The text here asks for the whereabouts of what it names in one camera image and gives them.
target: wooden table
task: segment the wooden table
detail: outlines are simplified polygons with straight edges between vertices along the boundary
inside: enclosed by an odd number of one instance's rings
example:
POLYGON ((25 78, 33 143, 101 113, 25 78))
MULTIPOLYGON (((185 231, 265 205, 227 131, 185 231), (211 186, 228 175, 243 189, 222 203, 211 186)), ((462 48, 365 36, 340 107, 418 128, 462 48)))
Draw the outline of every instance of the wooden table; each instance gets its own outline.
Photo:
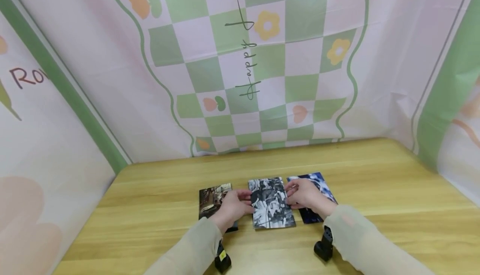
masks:
MULTIPOLYGON (((198 218, 198 190, 321 171, 335 198, 360 210, 437 275, 479 274, 480 211, 407 149, 386 139, 130 165, 117 176, 55 275, 140 275, 198 218)), ((313 254, 319 224, 225 235, 228 275, 356 274, 335 252, 313 254)), ((217 274, 211 266, 206 274, 217 274)))

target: green checkered pattern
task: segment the green checkered pattern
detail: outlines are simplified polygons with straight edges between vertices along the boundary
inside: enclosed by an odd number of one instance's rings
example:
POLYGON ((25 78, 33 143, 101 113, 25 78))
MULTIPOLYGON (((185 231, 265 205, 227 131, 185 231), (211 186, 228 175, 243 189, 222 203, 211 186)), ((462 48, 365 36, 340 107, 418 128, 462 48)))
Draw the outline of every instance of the green checkered pattern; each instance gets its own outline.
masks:
POLYGON ((332 141, 322 124, 334 126, 346 97, 325 85, 346 77, 357 26, 339 31, 331 1, 160 0, 159 17, 138 18, 198 153, 332 141))

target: pink fabric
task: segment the pink fabric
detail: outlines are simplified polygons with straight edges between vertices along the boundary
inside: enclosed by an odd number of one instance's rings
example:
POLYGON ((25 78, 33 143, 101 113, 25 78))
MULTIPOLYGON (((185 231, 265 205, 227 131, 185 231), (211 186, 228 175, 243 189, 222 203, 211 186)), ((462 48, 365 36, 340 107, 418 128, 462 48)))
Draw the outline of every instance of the pink fabric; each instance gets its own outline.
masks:
POLYGON ((57 225, 38 223, 42 188, 24 177, 0 178, 0 274, 44 275, 60 249, 57 225))

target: sleeve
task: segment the sleeve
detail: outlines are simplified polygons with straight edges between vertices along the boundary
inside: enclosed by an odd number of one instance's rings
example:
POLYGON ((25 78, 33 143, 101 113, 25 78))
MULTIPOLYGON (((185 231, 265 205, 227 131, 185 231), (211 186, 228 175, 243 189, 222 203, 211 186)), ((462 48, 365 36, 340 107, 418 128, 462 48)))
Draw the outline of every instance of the sleeve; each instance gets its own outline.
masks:
POLYGON ((145 275, 202 275, 215 259, 221 238, 217 225, 202 218, 145 275))
POLYGON ((365 275, 434 275, 351 206, 337 206, 324 225, 342 258, 365 275))

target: hand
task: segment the hand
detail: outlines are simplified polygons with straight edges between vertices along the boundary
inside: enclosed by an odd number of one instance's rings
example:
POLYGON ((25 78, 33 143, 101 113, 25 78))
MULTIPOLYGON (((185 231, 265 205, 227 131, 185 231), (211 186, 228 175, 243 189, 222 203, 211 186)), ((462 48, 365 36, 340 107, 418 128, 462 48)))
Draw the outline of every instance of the hand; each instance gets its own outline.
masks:
POLYGON ((251 190, 231 190, 225 195, 220 209, 210 217, 222 234, 244 215, 253 214, 251 195, 251 190))
POLYGON ((325 220, 332 214, 336 203, 330 201, 309 179, 294 179, 285 186, 287 204, 293 209, 309 208, 325 220))

